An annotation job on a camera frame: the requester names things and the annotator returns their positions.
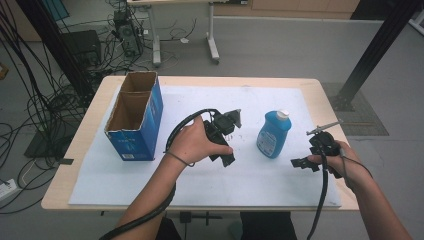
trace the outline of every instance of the black bracelet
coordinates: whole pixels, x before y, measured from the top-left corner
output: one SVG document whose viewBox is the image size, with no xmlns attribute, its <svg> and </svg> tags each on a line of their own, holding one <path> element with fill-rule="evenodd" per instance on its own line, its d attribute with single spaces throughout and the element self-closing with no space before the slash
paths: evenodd
<svg viewBox="0 0 424 240">
<path fill-rule="evenodd" d="M 182 160 L 181 158 L 179 158 L 177 155 L 173 154 L 173 153 L 172 153 L 172 152 L 170 152 L 170 151 L 165 151 L 165 152 L 163 152 L 163 153 L 165 153 L 165 154 L 169 154 L 169 155 L 173 156 L 173 157 L 174 157 L 174 158 L 176 158 L 178 161 L 180 161 L 180 162 L 184 163 L 186 166 L 194 167 L 194 163 L 192 163 L 192 164 L 188 164 L 186 161 Z"/>
</svg>

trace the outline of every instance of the power strip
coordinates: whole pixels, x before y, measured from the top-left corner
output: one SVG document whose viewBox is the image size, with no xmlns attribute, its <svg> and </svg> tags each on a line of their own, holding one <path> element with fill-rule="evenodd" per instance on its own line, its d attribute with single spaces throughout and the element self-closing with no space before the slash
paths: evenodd
<svg viewBox="0 0 424 240">
<path fill-rule="evenodd" d="M 0 185 L 0 201 L 20 190 L 16 186 L 15 180 L 10 179 L 7 183 L 9 183 L 9 185 L 6 185 L 5 183 Z"/>
</svg>

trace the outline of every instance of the bottle cap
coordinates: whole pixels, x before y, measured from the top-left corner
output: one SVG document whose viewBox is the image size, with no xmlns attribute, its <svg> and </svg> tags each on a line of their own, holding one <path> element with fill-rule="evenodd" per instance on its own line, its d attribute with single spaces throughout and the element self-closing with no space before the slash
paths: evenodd
<svg viewBox="0 0 424 240">
<path fill-rule="evenodd" d="M 278 110 L 277 111 L 277 118 L 278 120 L 286 120 L 287 118 L 289 118 L 289 111 L 287 110 Z"/>
</svg>

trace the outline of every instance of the blue cardboard box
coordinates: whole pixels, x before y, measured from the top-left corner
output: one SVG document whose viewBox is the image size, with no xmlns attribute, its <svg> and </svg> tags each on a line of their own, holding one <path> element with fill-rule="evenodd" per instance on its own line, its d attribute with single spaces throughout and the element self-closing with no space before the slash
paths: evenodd
<svg viewBox="0 0 424 240">
<path fill-rule="evenodd" d="M 105 126 L 122 160 L 154 160 L 162 111 L 157 73 L 128 73 Z"/>
</svg>

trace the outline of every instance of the floor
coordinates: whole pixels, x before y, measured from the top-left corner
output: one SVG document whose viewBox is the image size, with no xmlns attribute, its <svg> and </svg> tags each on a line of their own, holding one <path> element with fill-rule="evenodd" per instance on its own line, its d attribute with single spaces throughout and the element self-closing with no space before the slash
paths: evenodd
<svg viewBox="0 0 424 240">
<path fill-rule="evenodd" d="M 316 78 L 321 82 L 344 82 L 365 48 L 379 29 L 378 21 L 322 21 L 270 18 L 226 18 L 215 20 L 215 38 L 221 56 L 217 65 L 209 59 L 204 40 L 206 23 L 199 23 L 190 42 L 163 42 L 167 61 L 156 69 L 159 75 L 293 77 Z M 43 58 L 38 43 L 31 47 Z M 414 239 L 424 239 L 424 36 L 406 26 L 395 43 L 369 76 L 361 91 L 373 107 L 390 136 L 349 136 L 380 184 L 399 218 Z M 14 128 L 27 118 L 28 93 L 15 69 L 0 48 L 1 61 L 11 67 L 0 81 L 0 122 Z M 60 70 L 52 64 L 52 71 Z M 41 91 L 49 94 L 46 80 L 37 78 Z M 1 134 L 6 130 L 0 128 Z M 35 127 L 24 127 L 18 134 L 6 164 L 0 168 L 1 179 L 16 180 L 19 171 L 31 159 L 23 156 L 34 136 Z M 32 168 L 27 182 L 39 174 Z M 54 171 L 36 179 L 47 181 Z M 12 197 L 0 202 L 0 213 L 21 209 L 42 198 L 48 184 L 24 191 L 12 204 Z M 110 230 L 122 212 L 46 211 L 39 203 L 15 214 L 0 214 L 2 239 L 96 239 Z M 185 226 L 177 213 L 168 213 L 181 236 Z M 230 226 L 239 221 L 237 212 L 212 212 L 222 220 L 195 219 L 187 226 L 187 239 L 235 239 Z M 293 212 L 292 219 L 299 239 L 305 239 L 314 212 Z M 366 239 L 360 214 L 323 212 L 313 239 Z"/>
</svg>

